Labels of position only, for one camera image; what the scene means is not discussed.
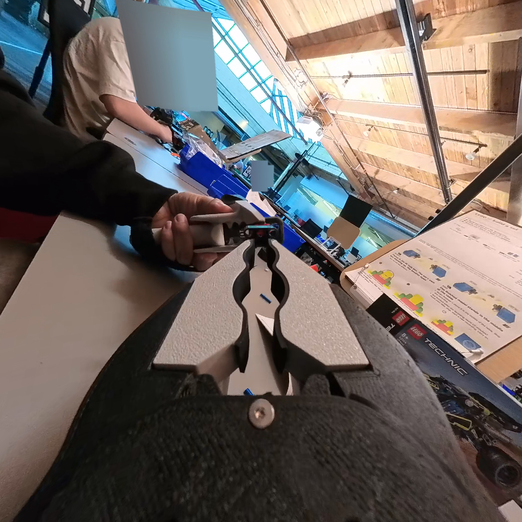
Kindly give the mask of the lego set box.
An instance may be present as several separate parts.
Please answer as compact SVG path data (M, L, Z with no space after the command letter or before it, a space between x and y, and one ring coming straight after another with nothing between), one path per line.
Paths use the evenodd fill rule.
M495 503L521 505L521 404L388 296L382 294L367 312L417 363Z

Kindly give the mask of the instruction sheet on board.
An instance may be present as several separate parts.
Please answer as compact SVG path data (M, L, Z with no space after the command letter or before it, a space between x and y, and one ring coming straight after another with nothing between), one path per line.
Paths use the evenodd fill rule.
M495 382L521 370L521 226L470 211L349 266L341 286L386 296Z

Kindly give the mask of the red cloth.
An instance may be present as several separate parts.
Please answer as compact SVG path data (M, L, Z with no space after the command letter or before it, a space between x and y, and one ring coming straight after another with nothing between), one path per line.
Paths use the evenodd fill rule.
M1 208L1 239L41 242L56 219L57 216L38 216Z

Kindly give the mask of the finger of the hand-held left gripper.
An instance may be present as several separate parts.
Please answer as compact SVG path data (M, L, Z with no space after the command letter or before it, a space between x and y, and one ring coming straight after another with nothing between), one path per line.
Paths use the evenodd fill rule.
M226 224L226 246L237 246L250 239L245 222L231 222Z
M236 223L256 223L256 209L247 200L236 200L232 204L233 218Z

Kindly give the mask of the dark metal bar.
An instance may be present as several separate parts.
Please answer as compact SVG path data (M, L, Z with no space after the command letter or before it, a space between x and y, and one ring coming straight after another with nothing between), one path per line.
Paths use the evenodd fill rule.
M420 236L432 228L453 219L480 192L495 181L521 156L521 135L519 135L497 158L485 167L452 201L450 201L432 220L416 235Z

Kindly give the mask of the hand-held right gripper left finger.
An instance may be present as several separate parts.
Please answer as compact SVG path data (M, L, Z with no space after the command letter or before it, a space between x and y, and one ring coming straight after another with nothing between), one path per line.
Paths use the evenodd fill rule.
M153 365L193 374L246 369L250 336L243 300L251 290L255 243L247 240L193 282Z

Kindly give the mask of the tan and black board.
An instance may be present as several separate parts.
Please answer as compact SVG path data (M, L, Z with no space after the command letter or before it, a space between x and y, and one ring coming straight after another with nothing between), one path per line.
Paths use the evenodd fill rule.
M373 207L366 201L349 195L339 216L327 229L327 237L348 249L357 239L360 228Z

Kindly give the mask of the person's left hand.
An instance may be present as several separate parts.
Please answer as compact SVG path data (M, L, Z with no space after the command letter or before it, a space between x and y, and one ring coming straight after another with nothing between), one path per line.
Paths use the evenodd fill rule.
M209 196L180 192L172 195L154 215L152 228L161 228L160 245L169 260L206 271L224 254L194 253L189 219L193 216L231 213L229 206Z

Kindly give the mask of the person's left forearm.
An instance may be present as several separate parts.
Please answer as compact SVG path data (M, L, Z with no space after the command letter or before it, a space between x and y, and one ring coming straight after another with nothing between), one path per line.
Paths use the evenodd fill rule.
M171 221L176 191L136 171L132 156L105 141L84 142L48 121L22 85L1 70L1 208L39 216L62 211L132 225Z

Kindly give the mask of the cardboard sign board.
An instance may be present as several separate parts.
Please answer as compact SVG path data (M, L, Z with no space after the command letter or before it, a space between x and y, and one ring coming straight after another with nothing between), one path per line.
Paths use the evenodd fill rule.
M238 160L259 153L266 146L273 145L290 137L291 135L288 133L278 129L273 129L269 132L259 134L230 147L221 149L218 151L218 155L224 162L234 163Z

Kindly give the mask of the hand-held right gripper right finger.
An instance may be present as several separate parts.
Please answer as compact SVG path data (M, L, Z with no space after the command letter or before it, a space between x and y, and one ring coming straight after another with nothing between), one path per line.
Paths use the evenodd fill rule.
M272 330L277 371L303 384L313 374L368 368L333 286L275 240L268 241L267 264L278 301Z

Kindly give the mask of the clear plastic bag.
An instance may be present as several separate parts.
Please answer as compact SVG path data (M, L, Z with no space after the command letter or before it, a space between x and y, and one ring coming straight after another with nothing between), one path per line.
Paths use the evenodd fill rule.
M186 160L190 160L196 153L202 153L209 160L215 163L219 167L223 167L223 160L218 153L218 149L210 137L201 129L193 128L190 132L184 131L182 134L182 140L188 146L188 150L185 153Z

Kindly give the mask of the grey metal pole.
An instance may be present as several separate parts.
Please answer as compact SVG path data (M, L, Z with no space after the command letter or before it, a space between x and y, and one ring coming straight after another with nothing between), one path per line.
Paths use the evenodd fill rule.
M423 49L419 35L419 27L415 17L413 1L395 1L405 47L411 62L413 78L419 94L428 138L431 144L436 172L440 181L440 189L446 204L452 201L449 177L440 140L439 126L428 81L427 70L423 57Z

